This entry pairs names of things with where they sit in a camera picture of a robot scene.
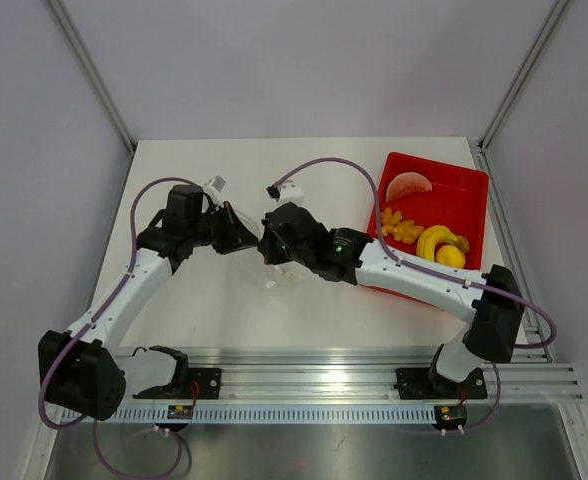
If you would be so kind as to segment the clear zip top bag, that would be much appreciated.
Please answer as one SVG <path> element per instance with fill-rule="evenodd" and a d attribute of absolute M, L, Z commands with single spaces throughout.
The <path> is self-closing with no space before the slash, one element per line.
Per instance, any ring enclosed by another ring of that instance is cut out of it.
<path fill-rule="evenodd" d="M 235 263 L 242 267 L 257 285 L 267 290 L 289 288 L 303 280 L 302 273 L 291 264 L 266 265 L 256 248 L 237 253 L 234 259 Z"/>

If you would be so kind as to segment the watermelon slice toy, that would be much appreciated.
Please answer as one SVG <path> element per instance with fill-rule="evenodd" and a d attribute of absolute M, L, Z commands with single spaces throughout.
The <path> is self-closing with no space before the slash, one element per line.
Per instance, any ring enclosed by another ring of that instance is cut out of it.
<path fill-rule="evenodd" d="M 430 192 L 432 189 L 432 183 L 425 176 L 416 172 L 405 172 L 390 181 L 385 200 L 394 202 L 408 195 Z"/>

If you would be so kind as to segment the yellow pear toy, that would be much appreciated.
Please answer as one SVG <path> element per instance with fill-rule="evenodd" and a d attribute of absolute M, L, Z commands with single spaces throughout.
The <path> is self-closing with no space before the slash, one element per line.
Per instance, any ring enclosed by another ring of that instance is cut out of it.
<path fill-rule="evenodd" d="M 441 246 L 436 252 L 435 261 L 452 268 L 464 268 L 466 256 L 457 246 L 446 244 Z"/>

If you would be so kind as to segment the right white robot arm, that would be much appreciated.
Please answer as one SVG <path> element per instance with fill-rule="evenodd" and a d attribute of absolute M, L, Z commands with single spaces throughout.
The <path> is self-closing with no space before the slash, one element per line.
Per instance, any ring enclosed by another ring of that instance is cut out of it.
<path fill-rule="evenodd" d="M 495 265 L 483 274 L 430 267 L 413 255 L 393 253 L 367 233 L 327 229 L 291 202 L 267 213 L 262 225 L 258 250 L 268 265 L 296 262 L 326 281 L 398 293 L 465 322 L 465 328 L 438 347 L 426 374 L 437 396 L 460 396 L 465 382 L 485 362 L 511 361 L 523 307 L 509 269 Z"/>

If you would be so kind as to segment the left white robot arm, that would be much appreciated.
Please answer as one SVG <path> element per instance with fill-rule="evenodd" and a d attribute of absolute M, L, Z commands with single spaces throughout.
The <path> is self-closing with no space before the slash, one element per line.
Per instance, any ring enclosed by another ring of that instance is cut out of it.
<path fill-rule="evenodd" d="M 115 359 L 125 334 L 146 303 L 199 247 L 220 255 L 256 247 L 257 236 L 239 219 L 221 194 L 225 182 L 215 177 L 204 185 L 171 177 L 166 204 L 138 230 L 129 226 L 131 251 L 124 270 L 109 289 L 66 330 L 47 331 L 38 343 L 40 391 L 38 412 L 49 427 L 58 425 L 46 412 L 49 404 L 106 420 L 131 394 L 130 383 L 157 371 L 155 386 L 169 398 L 189 388 L 185 360 L 171 360 L 155 349 L 152 357 L 130 366 Z"/>

